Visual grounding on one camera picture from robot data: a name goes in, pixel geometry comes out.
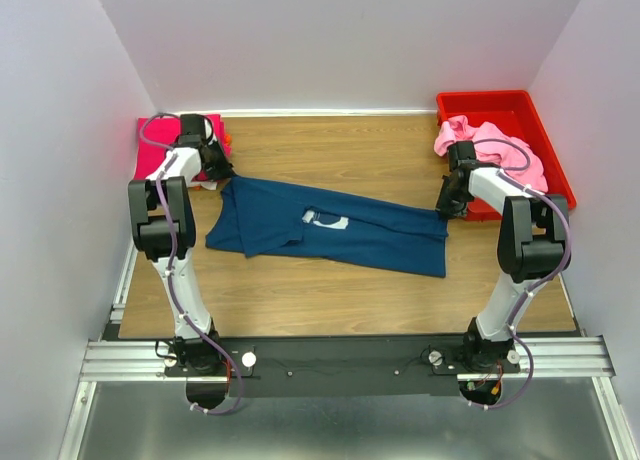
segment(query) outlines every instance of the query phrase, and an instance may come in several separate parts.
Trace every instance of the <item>red plastic tray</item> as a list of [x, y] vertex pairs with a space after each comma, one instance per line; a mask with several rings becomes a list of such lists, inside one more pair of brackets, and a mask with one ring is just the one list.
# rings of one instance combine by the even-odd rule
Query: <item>red plastic tray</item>
[[[466, 115], [469, 125], [473, 127], [479, 127], [483, 122], [491, 122], [506, 135], [527, 142], [533, 153], [542, 161], [549, 185], [548, 193], [561, 193], [567, 198], [569, 209], [573, 210], [576, 207], [576, 198], [567, 177], [562, 171], [531, 97], [525, 90], [447, 92], [438, 94], [437, 100], [438, 124], [456, 115]], [[467, 220], [500, 218], [501, 215], [482, 200], [475, 200], [469, 204]]]

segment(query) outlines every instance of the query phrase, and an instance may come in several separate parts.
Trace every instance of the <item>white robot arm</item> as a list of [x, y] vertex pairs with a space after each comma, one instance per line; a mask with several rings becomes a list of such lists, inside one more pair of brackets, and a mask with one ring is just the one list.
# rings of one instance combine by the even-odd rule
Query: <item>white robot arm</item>
[[[209, 180], [234, 173], [206, 117], [187, 114], [179, 119], [180, 135], [167, 146], [160, 167], [145, 180], [129, 183], [131, 228], [136, 248], [152, 262], [169, 297], [178, 363], [208, 375], [217, 372], [221, 351], [212, 348], [219, 337], [193, 268], [196, 227], [187, 184], [200, 172]], [[159, 207], [163, 212], [156, 214]]]
[[[502, 272], [489, 303], [472, 319], [463, 339], [464, 366], [482, 371], [506, 359], [534, 296], [568, 266], [568, 204], [562, 195], [536, 192], [495, 165], [479, 162], [473, 142], [451, 145], [448, 157], [451, 174], [443, 178], [436, 204], [440, 215], [464, 217], [467, 203], [476, 198], [502, 214], [497, 249]], [[542, 233], [534, 234], [533, 226]]]

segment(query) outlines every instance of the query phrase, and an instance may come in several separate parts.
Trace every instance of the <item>pink cloth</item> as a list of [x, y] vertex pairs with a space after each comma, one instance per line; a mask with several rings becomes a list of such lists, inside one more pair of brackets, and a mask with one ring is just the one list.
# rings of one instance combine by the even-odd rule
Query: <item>pink cloth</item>
[[[480, 127], [476, 128], [469, 125], [469, 120], [465, 115], [451, 117], [448, 121], [442, 122], [442, 127], [440, 127], [440, 133], [438, 134], [438, 138], [436, 138], [433, 149], [438, 155], [443, 157], [447, 154], [447, 148], [455, 142], [461, 140], [476, 142], [486, 138], [499, 138], [522, 147], [527, 154], [529, 154], [531, 165], [522, 172], [507, 170], [507, 174], [523, 185], [531, 185], [535, 190], [541, 192], [547, 192], [549, 190], [547, 179], [544, 178], [542, 162], [531, 151], [529, 145], [519, 138], [506, 136], [493, 123], [484, 122]], [[526, 163], [526, 159], [523, 158], [522, 153], [515, 148], [511, 148], [509, 145], [499, 142], [486, 142], [477, 145], [476, 155], [481, 162], [491, 162], [501, 167], [519, 167]]]

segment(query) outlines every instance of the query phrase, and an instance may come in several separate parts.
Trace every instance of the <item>wooden table surface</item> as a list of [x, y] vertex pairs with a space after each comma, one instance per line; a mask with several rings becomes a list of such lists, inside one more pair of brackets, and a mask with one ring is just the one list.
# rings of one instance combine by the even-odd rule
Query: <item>wooden table surface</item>
[[[327, 188], [433, 208], [446, 161], [433, 152], [434, 116], [229, 118], [232, 161], [243, 176]], [[499, 222], [449, 222], [447, 277], [425, 277], [323, 259], [209, 250], [219, 192], [191, 191], [202, 298], [223, 336], [440, 333], [466, 330], [485, 306], [499, 267]], [[558, 280], [526, 313], [521, 330], [573, 330]], [[122, 338], [173, 336], [169, 303], [139, 254]]]

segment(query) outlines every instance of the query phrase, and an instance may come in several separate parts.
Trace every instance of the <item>white backdrop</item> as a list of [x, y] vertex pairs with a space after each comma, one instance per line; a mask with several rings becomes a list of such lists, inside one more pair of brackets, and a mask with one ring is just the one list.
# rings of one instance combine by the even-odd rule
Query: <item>white backdrop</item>
[[580, 323], [604, 334], [640, 432], [640, 0], [582, 0], [531, 93], [578, 208], [565, 278]]
[[153, 111], [98, 0], [0, 0], [0, 458], [57, 458]]
[[526, 88], [579, 0], [101, 0], [164, 110], [434, 108]]

